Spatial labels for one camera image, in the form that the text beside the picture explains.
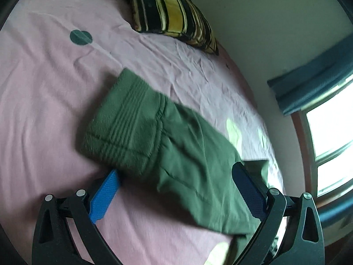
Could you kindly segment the pink dotted bed sheet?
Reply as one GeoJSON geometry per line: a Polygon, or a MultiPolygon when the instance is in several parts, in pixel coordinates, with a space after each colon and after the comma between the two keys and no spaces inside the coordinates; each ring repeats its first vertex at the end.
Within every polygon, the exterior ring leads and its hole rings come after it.
{"type": "Polygon", "coordinates": [[[284,188],[252,91],[226,53],[139,34],[125,0],[19,0],[1,29],[1,225],[24,258],[45,195],[66,197],[106,170],[75,142],[124,68],[197,111],[284,188]]]}

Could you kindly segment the yellow black striped pillow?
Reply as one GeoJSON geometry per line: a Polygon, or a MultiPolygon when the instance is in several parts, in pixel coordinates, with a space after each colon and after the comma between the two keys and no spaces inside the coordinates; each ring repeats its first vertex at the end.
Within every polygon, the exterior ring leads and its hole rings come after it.
{"type": "Polygon", "coordinates": [[[218,55],[210,24],[191,0],[128,0],[134,29],[139,33],[176,38],[206,53],[218,55]]]}

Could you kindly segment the dark green jacket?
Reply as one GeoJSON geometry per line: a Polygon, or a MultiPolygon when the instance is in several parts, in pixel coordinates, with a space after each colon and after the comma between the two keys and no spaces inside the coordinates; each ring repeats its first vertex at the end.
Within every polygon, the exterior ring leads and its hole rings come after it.
{"type": "Polygon", "coordinates": [[[267,178],[271,147],[236,149],[195,111],[129,70],[84,89],[77,133],[85,157],[118,171],[123,187],[103,227],[124,264],[232,264],[259,226],[232,180],[248,161],[267,178]]]}

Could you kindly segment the window with frame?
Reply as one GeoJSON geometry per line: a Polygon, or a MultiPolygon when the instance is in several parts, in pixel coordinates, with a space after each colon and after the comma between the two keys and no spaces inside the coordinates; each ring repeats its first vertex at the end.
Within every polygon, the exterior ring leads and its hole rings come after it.
{"type": "Polygon", "coordinates": [[[306,191],[323,207],[352,191],[352,76],[291,114],[306,191]]]}

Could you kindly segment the blue window curtain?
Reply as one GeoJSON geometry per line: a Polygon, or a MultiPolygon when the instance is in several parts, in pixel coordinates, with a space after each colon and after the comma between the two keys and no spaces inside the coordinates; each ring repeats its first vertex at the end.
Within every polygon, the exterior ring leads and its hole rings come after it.
{"type": "Polygon", "coordinates": [[[284,116],[299,111],[352,74],[352,35],[306,65],[267,82],[284,116]]]}

